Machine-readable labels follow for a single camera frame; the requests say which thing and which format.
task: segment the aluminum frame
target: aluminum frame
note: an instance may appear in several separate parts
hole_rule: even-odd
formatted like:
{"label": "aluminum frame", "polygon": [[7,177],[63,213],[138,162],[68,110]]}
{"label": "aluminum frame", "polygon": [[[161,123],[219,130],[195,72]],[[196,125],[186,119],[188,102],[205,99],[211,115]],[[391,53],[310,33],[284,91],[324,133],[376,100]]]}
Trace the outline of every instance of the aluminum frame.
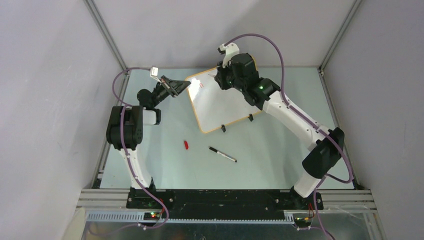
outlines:
{"label": "aluminum frame", "polygon": [[[103,35],[106,43],[108,44],[110,50],[112,51],[113,56],[124,70],[127,68],[124,59],[122,58],[118,47],[116,46],[98,8],[96,7],[94,0],[84,0],[87,9],[93,17],[100,33]],[[352,21],[355,13],[357,12],[362,0],[355,0],[352,4],[352,7],[347,14],[343,24],[341,25],[337,35],[335,36],[330,48],[328,49],[324,59],[322,60],[320,67],[318,68],[318,74],[321,78],[321,84],[325,92],[325,96],[330,107],[330,112],[333,117],[335,124],[338,126],[339,121],[334,109],[334,105],[331,101],[330,95],[324,79],[324,70],[327,66],[334,50],[337,48],[337,45],[340,39],[346,32],[350,22]],[[129,74],[126,74],[125,78],[122,81],[122,85],[119,89],[119,97],[123,98],[127,85],[129,81]],[[88,189],[83,189],[79,196],[76,209],[85,208],[87,215],[90,213],[144,213],[150,212],[152,209],[127,209],[127,197],[129,189],[91,189],[95,184],[100,183],[104,167],[106,164],[106,159],[110,150],[110,144],[107,143],[106,137],[103,142],[101,155],[97,161],[97,168],[93,174],[92,181]],[[374,203],[373,196],[370,190],[320,190],[322,196],[322,201],[324,209],[320,211],[322,214],[363,214],[364,220],[366,222],[368,233],[371,240],[385,240],[387,239],[382,228],[382,224],[377,212],[377,207]],[[307,210],[285,210],[287,216],[292,216],[293,214],[307,214]],[[113,222],[125,222],[124,219],[113,219]],[[195,223],[190,219],[172,219],[170,222],[176,223]],[[202,221],[203,223],[213,223],[210,221]],[[278,221],[270,222],[272,224],[278,224]]]}

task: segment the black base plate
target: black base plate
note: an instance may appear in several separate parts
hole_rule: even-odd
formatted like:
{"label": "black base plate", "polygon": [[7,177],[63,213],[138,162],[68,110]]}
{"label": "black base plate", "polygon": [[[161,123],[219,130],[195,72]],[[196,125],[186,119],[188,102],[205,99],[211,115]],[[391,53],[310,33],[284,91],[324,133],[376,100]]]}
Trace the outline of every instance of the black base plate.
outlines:
{"label": "black base plate", "polygon": [[[281,220],[284,210],[307,210],[312,196],[299,206],[286,190],[200,190],[166,189],[151,193],[163,200],[173,219],[199,220]],[[131,188],[128,209],[161,209],[162,206],[142,189]],[[321,194],[316,194],[318,209],[323,209]]]}

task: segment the white bracket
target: white bracket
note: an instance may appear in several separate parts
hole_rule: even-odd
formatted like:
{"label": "white bracket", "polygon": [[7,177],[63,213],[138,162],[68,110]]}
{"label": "white bracket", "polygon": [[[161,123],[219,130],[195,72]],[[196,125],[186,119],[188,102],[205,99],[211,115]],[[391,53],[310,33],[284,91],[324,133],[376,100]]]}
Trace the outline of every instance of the white bracket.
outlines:
{"label": "white bracket", "polygon": [[155,66],[151,66],[150,68],[150,77],[156,81],[158,81],[159,83],[161,83],[161,80],[159,80],[158,78],[158,73],[159,73],[159,68],[155,67]]}
{"label": "white bracket", "polygon": [[224,60],[222,61],[222,67],[224,69],[226,68],[226,66],[229,66],[231,58],[233,58],[235,55],[240,53],[239,47],[237,46],[237,44],[233,42],[231,42],[227,46],[225,46],[224,44],[221,44],[219,46],[219,50],[221,52],[225,51],[225,57],[224,57]]}

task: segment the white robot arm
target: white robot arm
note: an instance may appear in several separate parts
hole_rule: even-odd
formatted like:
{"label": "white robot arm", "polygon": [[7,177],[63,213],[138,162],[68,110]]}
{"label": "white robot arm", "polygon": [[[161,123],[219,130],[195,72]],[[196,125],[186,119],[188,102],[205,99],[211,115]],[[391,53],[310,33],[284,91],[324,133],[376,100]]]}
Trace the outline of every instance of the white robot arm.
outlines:
{"label": "white robot arm", "polygon": [[[300,197],[307,198],[328,170],[341,158],[336,147],[319,131],[327,133],[342,149],[343,131],[339,128],[330,130],[319,124],[286,95],[284,102],[280,87],[268,78],[259,77],[255,60],[248,53],[239,53],[235,43],[222,44],[218,51],[225,54],[223,61],[218,62],[215,76],[219,87],[222,90],[235,88],[240,91],[251,106],[258,107],[282,122],[310,151],[302,162],[303,173],[292,188]],[[312,121],[317,128],[312,127],[299,113]]]}

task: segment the cable connector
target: cable connector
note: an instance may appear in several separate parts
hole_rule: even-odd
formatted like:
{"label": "cable connector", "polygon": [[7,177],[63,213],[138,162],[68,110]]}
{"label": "cable connector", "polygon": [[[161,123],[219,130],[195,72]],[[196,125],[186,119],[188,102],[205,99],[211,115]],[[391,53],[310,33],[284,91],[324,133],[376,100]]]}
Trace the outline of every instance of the cable connector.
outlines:
{"label": "cable connector", "polygon": [[151,68],[150,68],[150,77],[160,83],[161,80],[159,80],[159,78],[158,78],[158,73],[159,73],[159,68],[157,68],[155,66],[151,66]]}

